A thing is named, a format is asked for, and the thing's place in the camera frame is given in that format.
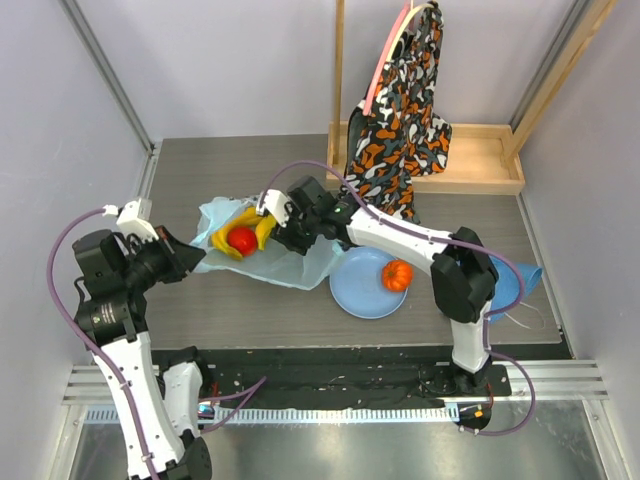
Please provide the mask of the light blue plastic bag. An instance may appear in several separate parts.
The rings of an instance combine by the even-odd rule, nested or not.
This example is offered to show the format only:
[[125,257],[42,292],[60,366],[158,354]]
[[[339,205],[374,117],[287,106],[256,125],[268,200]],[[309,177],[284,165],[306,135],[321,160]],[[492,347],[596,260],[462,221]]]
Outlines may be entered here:
[[216,197],[199,207],[200,220],[193,246],[206,251],[195,268],[197,273],[229,270],[271,284],[312,290],[318,286],[345,256],[342,246],[320,236],[306,255],[287,250],[273,239],[251,256],[236,260],[213,246],[211,236],[258,202],[256,196]]

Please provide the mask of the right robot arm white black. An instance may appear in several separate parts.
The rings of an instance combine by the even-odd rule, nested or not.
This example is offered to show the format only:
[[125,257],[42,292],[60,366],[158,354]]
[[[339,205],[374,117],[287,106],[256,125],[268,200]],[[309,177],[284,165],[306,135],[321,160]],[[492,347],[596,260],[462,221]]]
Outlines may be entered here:
[[491,358],[485,316],[498,273],[474,231],[450,233],[406,222],[356,194],[334,195],[312,176],[302,177],[287,192],[267,190],[258,210],[275,218],[272,238],[301,255],[323,236],[349,247],[382,250],[427,273],[435,304],[451,324],[453,386],[472,395],[487,385]]

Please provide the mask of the orange fake pumpkin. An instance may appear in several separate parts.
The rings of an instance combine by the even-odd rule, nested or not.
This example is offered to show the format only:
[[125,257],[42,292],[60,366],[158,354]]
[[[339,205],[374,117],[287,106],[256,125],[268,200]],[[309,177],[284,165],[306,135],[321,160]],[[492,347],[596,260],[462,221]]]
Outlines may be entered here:
[[413,276],[413,268],[409,263],[402,260],[392,260],[382,269],[382,285],[391,292],[404,292],[411,285]]

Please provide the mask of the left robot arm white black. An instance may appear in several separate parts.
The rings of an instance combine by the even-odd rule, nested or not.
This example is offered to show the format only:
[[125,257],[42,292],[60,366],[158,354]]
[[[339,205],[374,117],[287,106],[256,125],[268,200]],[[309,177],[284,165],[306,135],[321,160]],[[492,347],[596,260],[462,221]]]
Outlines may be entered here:
[[73,245],[84,288],[75,315],[97,345],[119,417],[131,479],[209,479],[212,462],[197,426],[198,399],[213,375],[196,347],[186,347],[154,368],[145,314],[147,290],[179,282],[204,258],[204,250],[158,227],[157,239],[122,250],[124,237],[110,230]]

